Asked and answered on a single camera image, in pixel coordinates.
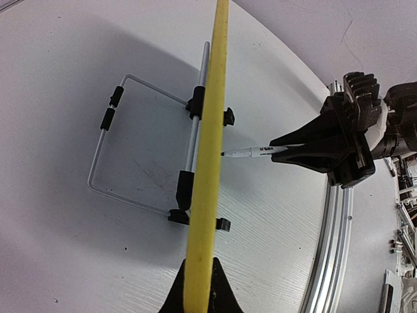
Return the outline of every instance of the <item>white tabletop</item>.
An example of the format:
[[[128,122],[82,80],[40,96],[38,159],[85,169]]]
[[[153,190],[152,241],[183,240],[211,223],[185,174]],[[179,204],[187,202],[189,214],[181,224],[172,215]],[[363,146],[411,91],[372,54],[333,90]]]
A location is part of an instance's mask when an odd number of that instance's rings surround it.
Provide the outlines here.
[[[185,257],[187,227],[90,191],[87,174],[123,75],[190,98],[214,7],[44,0],[2,13],[2,312],[161,307]],[[317,116],[325,86],[234,3],[228,52],[226,104],[237,122],[224,131],[225,148],[268,144]],[[215,255],[245,312],[298,311],[325,183],[325,175],[268,158],[223,161],[219,216],[232,228],[218,232]]]

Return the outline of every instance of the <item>white surface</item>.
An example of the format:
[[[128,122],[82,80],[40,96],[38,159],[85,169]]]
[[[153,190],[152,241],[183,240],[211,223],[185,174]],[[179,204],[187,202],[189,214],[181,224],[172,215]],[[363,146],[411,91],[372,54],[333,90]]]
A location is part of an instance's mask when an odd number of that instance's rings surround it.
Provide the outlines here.
[[[338,313],[378,312],[385,269],[395,272],[395,181],[384,160],[377,172],[354,188],[352,233]]]
[[[187,228],[91,192],[86,179],[108,97],[124,74],[191,96],[214,6],[45,0],[2,13],[2,312],[160,308],[185,256]],[[231,3],[226,105],[237,122],[224,132],[224,149],[265,145],[297,129],[326,94],[290,50]],[[219,215],[232,229],[218,233],[216,255],[241,307],[297,312],[325,176],[267,159],[224,160],[221,185]],[[153,193],[164,194],[171,190]]]

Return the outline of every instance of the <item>white wall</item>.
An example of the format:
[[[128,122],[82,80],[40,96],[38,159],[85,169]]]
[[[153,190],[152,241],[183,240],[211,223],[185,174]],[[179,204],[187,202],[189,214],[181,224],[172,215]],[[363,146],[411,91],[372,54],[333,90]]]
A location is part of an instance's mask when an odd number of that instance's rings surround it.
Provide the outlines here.
[[[417,80],[413,0],[236,0],[325,84],[355,70],[375,73],[382,95]]]

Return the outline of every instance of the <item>white marker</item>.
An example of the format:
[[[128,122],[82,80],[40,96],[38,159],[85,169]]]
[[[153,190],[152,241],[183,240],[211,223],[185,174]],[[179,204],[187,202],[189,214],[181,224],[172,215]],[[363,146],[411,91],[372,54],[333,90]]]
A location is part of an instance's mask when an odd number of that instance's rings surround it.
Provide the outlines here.
[[[245,158],[245,157],[262,157],[264,155],[273,155],[288,150],[288,147],[279,145],[277,147],[250,147],[239,150],[229,150],[222,152],[222,157]]]

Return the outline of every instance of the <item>black bracket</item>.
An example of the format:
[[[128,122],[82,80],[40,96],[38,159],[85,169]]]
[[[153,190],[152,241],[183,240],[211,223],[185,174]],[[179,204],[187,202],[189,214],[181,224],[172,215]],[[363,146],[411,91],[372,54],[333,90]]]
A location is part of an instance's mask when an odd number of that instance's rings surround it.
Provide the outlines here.
[[[117,86],[113,92],[113,95],[110,97],[109,108],[107,108],[106,113],[103,116],[102,124],[100,129],[108,131],[110,129],[111,122],[115,116],[117,106],[119,105],[120,99],[123,95],[124,88]]]
[[[187,211],[191,207],[193,195],[194,173],[192,171],[180,171],[177,183],[175,199],[180,210]]]
[[[188,217],[185,211],[180,209],[169,210],[170,216],[168,220],[171,222],[176,222],[179,224],[190,225],[190,218]],[[217,230],[224,230],[229,232],[230,231],[231,222],[226,220],[225,218],[217,218],[216,219],[216,229]]]
[[[186,110],[190,112],[190,119],[194,116],[198,116],[201,120],[203,115],[204,95],[206,88],[203,86],[197,86],[194,88],[193,97],[187,102]],[[231,108],[227,108],[223,113],[223,126],[235,124],[235,115]]]

